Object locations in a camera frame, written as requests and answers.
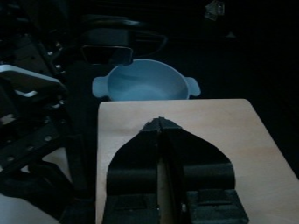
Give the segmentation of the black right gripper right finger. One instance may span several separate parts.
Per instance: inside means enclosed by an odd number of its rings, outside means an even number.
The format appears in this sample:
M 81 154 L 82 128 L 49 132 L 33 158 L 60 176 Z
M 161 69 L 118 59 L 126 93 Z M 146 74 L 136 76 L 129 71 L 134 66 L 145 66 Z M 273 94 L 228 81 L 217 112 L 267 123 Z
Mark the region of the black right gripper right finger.
M 248 224 L 228 157 L 173 121 L 159 123 L 176 223 Z

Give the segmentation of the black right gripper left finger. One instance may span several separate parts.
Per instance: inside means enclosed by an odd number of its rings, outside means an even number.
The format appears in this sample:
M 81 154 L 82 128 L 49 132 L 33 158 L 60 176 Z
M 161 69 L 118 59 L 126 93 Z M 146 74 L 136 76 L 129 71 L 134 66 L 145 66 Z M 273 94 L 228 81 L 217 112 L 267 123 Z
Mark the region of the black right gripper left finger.
M 154 118 L 112 157 L 101 224 L 159 224 L 159 133 L 159 119 Z

